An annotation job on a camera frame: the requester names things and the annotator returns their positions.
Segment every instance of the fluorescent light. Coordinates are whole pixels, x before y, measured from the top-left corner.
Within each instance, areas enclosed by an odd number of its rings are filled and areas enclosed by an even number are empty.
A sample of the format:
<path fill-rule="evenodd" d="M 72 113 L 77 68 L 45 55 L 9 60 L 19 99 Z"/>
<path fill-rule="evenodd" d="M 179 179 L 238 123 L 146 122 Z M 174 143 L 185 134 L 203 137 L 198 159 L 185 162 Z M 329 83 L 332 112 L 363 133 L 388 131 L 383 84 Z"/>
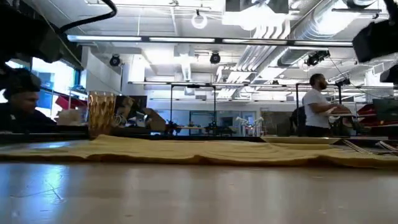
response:
<path fill-rule="evenodd" d="M 251 87 L 288 87 L 287 85 L 273 85 L 273 84 L 250 84 Z"/>
<path fill-rule="evenodd" d="M 138 42 L 141 37 L 129 36 L 106 36 L 106 35 L 68 35 L 68 40 L 71 42 L 86 42 L 86 41 L 110 41 L 110 42 Z"/>
<path fill-rule="evenodd" d="M 328 47 L 289 47 L 290 50 L 329 50 Z"/>
<path fill-rule="evenodd" d="M 172 85 L 178 85 L 178 86 L 187 86 L 187 85 L 200 85 L 200 86 L 206 86 L 207 83 L 192 83 L 192 82 L 173 82 L 171 83 Z"/>
<path fill-rule="evenodd" d="M 178 100 L 178 101 L 206 101 L 206 100 L 201 100 L 201 99 L 173 99 L 173 100 Z"/>
<path fill-rule="evenodd" d="M 138 84 L 138 85 L 167 85 L 167 82 L 129 82 L 129 84 Z"/>
<path fill-rule="evenodd" d="M 217 102 L 250 103 L 250 102 L 254 102 L 254 100 L 217 100 Z"/>
<path fill-rule="evenodd" d="M 151 42 L 199 42 L 214 43 L 214 38 L 188 38 L 188 37 L 149 37 Z"/>
<path fill-rule="evenodd" d="M 312 40 L 295 40 L 293 46 L 299 47 L 300 45 L 319 46 L 319 47 L 353 47 L 353 43 L 349 41 L 312 41 Z"/>
<path fill-rule="evenodd" d="M 242 83 L 212 83 L 213 86 L 244 86 Z"/>
<path fill-rule="evenodd" d="M 270 45 L 270 46 L 294 46 L 297 49 L 309 47 L 352 47 L 348 41 L 327 40 L 285 40 L 285 39 L 223 39 L 225 44 Z"/>
<path fill-rule="evenodd" d="M 250 41 L 251 39 L 223 39 L 223 43 L 226 44 L 243 44 Z"/>

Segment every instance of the wooden table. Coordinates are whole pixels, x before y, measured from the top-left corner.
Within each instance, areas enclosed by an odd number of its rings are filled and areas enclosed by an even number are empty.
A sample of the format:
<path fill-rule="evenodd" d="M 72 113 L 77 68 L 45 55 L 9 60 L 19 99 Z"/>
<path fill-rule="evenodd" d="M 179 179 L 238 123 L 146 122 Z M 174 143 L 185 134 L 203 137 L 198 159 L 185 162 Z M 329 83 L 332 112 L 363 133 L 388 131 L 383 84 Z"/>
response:
<path fill-rule="evenodd" d="M 0 164 L 1 223 L 396 223 L 398 173 Z"/>

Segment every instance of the person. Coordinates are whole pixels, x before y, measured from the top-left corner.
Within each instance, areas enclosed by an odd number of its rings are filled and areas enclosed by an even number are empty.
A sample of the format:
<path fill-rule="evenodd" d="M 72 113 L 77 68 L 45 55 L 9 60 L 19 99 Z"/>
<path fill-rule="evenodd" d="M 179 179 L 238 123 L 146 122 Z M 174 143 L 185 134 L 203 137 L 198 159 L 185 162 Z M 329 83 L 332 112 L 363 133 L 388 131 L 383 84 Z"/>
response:
<path fill-rule="evenodd" d="M 3 93 L 7 103 L 0 103 L 0 131 L 25 131 L 35 125 L 56 125 L 36 110 L 40 79 L 24 68 L 17 68 L 6 81 Z"/>
<path fill-rule="evenodd" d="M 322 113 L 332 108 L 339 110 L 347 110 L 347 108 L 343 105 L 329 103 L 321 94 L 321 91 L 326 89 L 328 84 L 322 74 L 313 74 L 310 78 L 310 84 L 312 89 L 303 97 L 305 116 L 307 117 L 305 133 L 308 137 L 325 137 L 330 130 L 329 117 Z"/>

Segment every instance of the fabric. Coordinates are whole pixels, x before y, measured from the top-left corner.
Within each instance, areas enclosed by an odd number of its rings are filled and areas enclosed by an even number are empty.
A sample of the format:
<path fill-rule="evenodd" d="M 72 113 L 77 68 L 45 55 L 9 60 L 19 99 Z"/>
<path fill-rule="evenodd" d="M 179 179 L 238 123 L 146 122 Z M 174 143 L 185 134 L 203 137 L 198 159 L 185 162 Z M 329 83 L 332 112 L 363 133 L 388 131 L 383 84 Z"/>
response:
<path fill-rule="evenodd" d="M 328 128 L 319 128 L 314 126 L 305 127 L 305 135 L 308 137 L 326 137 L 329 135 L 330 130 Z"/>
<path fill-rule="evenodd" d="M 2 161 L 150 162 L 235 166 L 346 166 L 398 169 L 398 157 L 377 156 L 327 144 L 242 141 L 151 141 L 99 136 L 67 147 L 59 143 L 0 148 Z"/>
<path fill-rule="evenodd" d="M 25 132 L 30 126 L 56 125 L 43 113 L 35 110 L 33 114 L 13 111 L 9 103 L 0 103 L 0 131 Z"/>
<path fill-rule="evenodd" d="M 305 125 L 320 128 L 329 128 L 328 117 L 322 114 L 314 113 L 310 107 L 310 104 L 312 103 L 327 104 L 329 102 L 318 90 L 311 89 L 310 91 L 308 91 L 303 97 L 304 110 L 307 117 Z"/>

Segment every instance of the black camera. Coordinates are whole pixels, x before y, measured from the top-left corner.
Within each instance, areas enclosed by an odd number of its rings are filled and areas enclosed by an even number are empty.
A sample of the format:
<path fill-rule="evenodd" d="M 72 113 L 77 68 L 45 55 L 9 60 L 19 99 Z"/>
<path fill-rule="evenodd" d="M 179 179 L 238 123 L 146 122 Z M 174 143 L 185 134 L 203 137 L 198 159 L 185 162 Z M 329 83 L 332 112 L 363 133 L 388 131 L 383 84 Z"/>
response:
<path fill-rule="evenodd" d="M 316 66 L 319 62 L 323 61 L 325 58 L 330 57 L 328 50 L 320 50 L 308 56 L 305 64 L 308 66 Z"/>
<path fill-rule="evenodd" d="M 113 67 L 117 67 L 120 65 L 120 56 L 119 55 L 112 55 L 111 60 L 109 61 L 109 64 Z"/>
<path fill-rule="evenodd" d="M 218 54 L 218 52 L 213 52 L 210 56 L 210 63 L 212 63 L 213 65 L 218 64 L 221 61 L 221 57 Z"/>

